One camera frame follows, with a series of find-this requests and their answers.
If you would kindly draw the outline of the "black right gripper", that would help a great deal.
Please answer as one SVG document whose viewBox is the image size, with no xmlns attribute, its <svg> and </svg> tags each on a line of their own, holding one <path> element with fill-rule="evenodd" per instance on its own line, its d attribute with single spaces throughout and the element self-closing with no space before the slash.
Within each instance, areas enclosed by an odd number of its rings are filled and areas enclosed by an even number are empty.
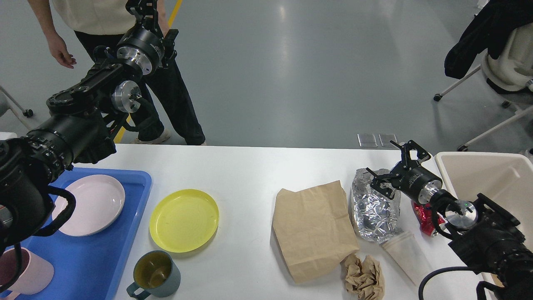
<svg viewBox="0 0 533 300">
<path fill-rule="evenodd" d="M 442 189 L 442 179 L 421 165 L 431 159 L 431 154 L 413 140 L 401 145 L 390 140 L 390 144 L 400 149 L 401 160 L 393 167 L 391 173 L 378 175 L 366 168 L 366 171 L 372 176 L 371 188 L 388 199 L 394 198 L 396 188 L 415 203 L 426 205 L 430 202 L 430 198 Z M 416 152 L 416 160 L 411 158 L 411 151 L 413 150 Z M 393 188 L 381 186 L 387 183 L 392 184 Z"/>
</svg>

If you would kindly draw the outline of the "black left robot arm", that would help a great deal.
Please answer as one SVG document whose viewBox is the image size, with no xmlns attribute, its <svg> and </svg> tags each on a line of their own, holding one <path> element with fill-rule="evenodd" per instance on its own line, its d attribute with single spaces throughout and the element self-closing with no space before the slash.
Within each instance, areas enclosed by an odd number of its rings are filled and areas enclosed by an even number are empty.
<svg viewBox="0 0 533 300">
<path fill-rule="evenodd" d="M 129 0 L 125 7 L 136 21 L 116 54 L 99 46 L 85 78 L 48 98 L 46 122 L 1 142 L 1 251 L 15 251 L 15 272 L 2 292 L 21 277 L 21 242 L 55 234 L 73 215 L 75 197 L 51 183 L 75 163 L 95 164 L 114 154 L 120 128 L 138 132 L 159 119 L 138 84 L 170 66 L 179 31 L 162 34 L 155 0 Z"/>
</svg>

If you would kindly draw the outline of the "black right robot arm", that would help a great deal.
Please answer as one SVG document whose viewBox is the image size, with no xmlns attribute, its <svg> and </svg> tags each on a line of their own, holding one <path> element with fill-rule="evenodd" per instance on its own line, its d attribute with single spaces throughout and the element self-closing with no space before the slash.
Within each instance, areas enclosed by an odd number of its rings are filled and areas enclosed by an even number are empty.
<svg viewBox="0 0 533 300">
<path fill-rule="evenodd" d="M 479 193 L 475 201 L 459 200 L 444 189 L 443 180 L 422 166 L 431 158 L 429 152 L 415 141 L 404 144 L 392 142 L 400 149 L 401 160 L 392 171 L 371 174 L 371 188 L 392 198 L 399 190 L 419 205 L 429 204 L 431 222 L 438 233 L 450 240 L 449 247 L 465 263 L 461 267 L 447 267 L 429 273 L 418 288 L 419 299 L 424 298 L 425 285 L 433 277 L 451 271 L 491 273 L 501 286 L 480 281 L 476 286 L 479 300 L 485 300 L 486 290 L 498 300 L 531 300 L 533 298 L 533 255 L 525 246 L 520 221 L 506 209 Z"/>
</svg>

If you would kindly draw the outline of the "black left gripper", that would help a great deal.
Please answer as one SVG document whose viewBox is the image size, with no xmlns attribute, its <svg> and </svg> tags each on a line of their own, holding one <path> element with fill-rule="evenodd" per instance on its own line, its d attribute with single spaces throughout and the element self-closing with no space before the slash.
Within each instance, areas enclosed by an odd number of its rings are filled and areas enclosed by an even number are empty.
<svg viewBox="0 0 533 300">
<path fill-rule="evenodd" d="M 174 46 L 179 30 L 162 33 L 156 0 L 128 0 L 125 8 L 136 19 L 125 34 L 125 59 L 141 69 L 169 68 L 177 55 Z"/>
</svg>

